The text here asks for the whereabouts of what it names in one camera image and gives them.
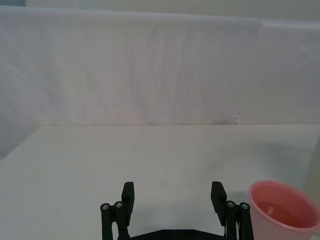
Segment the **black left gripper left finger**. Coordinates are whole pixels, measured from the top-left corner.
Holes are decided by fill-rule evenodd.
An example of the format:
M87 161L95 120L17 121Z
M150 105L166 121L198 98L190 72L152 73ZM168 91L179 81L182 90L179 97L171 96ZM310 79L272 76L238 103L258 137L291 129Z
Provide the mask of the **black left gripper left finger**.
M134 201L134 183L126 182L122 189L120 201L117 201L114 205L103 203L100 206L101 235L103 240L113 239L113 223L117 225L118 240L129 240L131 238L128 226L130 225Z

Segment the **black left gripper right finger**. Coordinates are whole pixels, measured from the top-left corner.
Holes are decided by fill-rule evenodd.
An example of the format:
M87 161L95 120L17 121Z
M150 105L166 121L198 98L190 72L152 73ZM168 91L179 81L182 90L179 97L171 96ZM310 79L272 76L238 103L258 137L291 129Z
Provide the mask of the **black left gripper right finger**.
M248 203L236 204L232 200L227 200L226 191L219 181L212 182L211 202L221 226L224 227L226 240L254 239L251 207Z

